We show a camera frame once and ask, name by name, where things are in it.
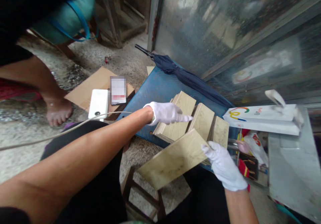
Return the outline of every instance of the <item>folded umbrella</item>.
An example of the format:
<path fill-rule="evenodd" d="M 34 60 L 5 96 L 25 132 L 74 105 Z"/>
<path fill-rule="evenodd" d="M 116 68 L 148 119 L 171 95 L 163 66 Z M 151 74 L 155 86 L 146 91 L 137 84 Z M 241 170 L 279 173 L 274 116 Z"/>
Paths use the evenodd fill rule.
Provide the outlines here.
<path fill-rule="evenodd" d="M 169 56 L 162 56 L 154 54 L 140 45 L 135 44 L 135 47 L 144 52 L 149 56 L 156 64 L 166 74 L 174 74 L 176 77 L 186 86 L 198 91 L 203 94 L 208 99 L 215 103 L 218 103 L 224 107 L 232 108 L 235 107 L 230 101 L 220 95 L 217 91 L 208 86 L 202 79 L 200 79 L 195 74 L 186 71 L 184 68 L 178 67 Z"/>

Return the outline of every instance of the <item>wooden stool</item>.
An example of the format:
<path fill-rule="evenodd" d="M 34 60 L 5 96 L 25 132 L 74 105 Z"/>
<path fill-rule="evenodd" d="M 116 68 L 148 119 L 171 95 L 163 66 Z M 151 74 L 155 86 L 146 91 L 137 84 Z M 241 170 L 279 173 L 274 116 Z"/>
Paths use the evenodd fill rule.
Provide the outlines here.
<path fill-rule="evenodd" d="M 151 196 L 147 191 L 145 191 L 140 185 L 138 185 L 134 180 L 134 167 L 131 167 L 121 184 L 121 193 L 123 195 L 126 210 L 133 215 L 136 220 L 143 221 L 145 223 L 155 223 L 153 221 L 155 215 L 157 214 L 157 220 L 161 220 L 166 216 L 165 207 L 161 195 L 161 190 L 158 190 L 156 193 L 156 197 Z M 131 188 L 135 189 L 137 193 L 139 193 L 146 201 L 148 201 L 155 209 L 147 216 L 140 209 L 138 209 L 134 204 L 129 201 L 129 194 Z"/>

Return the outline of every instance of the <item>concrete floor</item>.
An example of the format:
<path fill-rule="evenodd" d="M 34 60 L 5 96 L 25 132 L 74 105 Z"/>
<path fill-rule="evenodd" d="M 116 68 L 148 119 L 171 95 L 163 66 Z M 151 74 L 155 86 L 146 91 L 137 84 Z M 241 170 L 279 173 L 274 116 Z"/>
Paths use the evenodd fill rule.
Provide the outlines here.
<path fill-rule="evenodd" d="M 73 61 L 40 40 L 22 39 L 19 44 L 42 59 L 53 72 L 60 86 L 67 90 L 73 89 L 101 66 L 106 66 L 112 72 L 126 76 L 127 81 L 137 91 L 147 77 L 146 66 L 154 66 L 151 60 L 134 48 L 134 44 L 147 47 L 147 35 L 144 33 L 128 40 L 122 49 L 116 49 L 107 44 L 105 45 L 108 47 L 102 46 L 95 41 L 73 43 L 70 48 L 77 56 Z M 107 65 L 104 62 L 105 56 L 111 56 Z M 87 113 L 84 110 L 77 106 L 73 107 L 74 113 L 68 122 L 87 119 Z M 50 127 L 47 124 L 45 105 L 42 101 L 34 103 L 0 102 L 0 146 L 52 136 L 59 133 L 63 127 L 64 124 L 60 127 Z M 0 152 L 0 183 L 37 163 L 48 142 Z M 144 164 L 160 150 L 160 147 L 136 138 L 130 149 L 123 154 L 120 181 L 124 179 L 130 166 Z M 154 193 L 151 186 L 138 174 L 134 175 L 134 179 L 148 192 Z M 171 212 L 189 192 L 190 189 L 183 177 L 167 185 L 162 191 L 166 212 Z M 260 223 L 287 222 L 285 214 L 280 213 L 273 202 L 259 190 L 251 188 L 250 196 Z M 151 206 L 134 191 L 131 192 L 130 200 L 146 214 L 152 211 Z"/>

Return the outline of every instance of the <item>hand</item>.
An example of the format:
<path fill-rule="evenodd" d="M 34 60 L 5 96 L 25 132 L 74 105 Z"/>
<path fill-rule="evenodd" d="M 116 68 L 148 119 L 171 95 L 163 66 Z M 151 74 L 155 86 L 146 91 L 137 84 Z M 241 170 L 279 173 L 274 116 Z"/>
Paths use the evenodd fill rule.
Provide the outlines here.
<path fill-rule="evenodd" d="M 173 103 L 157 103 L 151 102 L 144 107 L 150 106 L 154 112 L 154 120 L 150 126 L 156 125 L 158 122 L 169 125 L 175 122 L 189 122 L 193 119 L 192 116 L 182 114 L 182 110 Z"/>
<path fill-rule="evenodd" d="M 202 145 L 201 148 L 210 159 L 212 170 L 224 188 L 233 192 L 246 189 L 247 183 L 228 151 L 218 143 L 209 141 L 208 144 L 210 147 Z"/>

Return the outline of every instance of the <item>paper bag handle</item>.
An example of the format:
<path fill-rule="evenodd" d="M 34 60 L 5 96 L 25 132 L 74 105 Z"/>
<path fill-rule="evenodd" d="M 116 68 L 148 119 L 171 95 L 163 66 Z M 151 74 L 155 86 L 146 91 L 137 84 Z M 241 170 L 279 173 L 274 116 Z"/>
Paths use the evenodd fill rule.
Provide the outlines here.
<path fill-rule="evenodd" d="M 286 104 L 285 104 L 284 99 L 275 89 L 265 91 L 265 95 L 269 99 L 271 99 L 276 105 L 278 105 L 282 108 L 285 107 Z M 297 107 L 294 110 L 294 122 L 298 125 L 298 127 L 300 129 L 302 128 L 302 126 L 304 124 L 303 116 Z"/>
<path fill-rule="evenodd" d="M 276 105 L 280 106 L 280 107 L 285 107 L 285 101 L 282 98 L 282 96 L 275 90 L 267 90 L 265 91 L 265 95 L 271 99 Z"/>

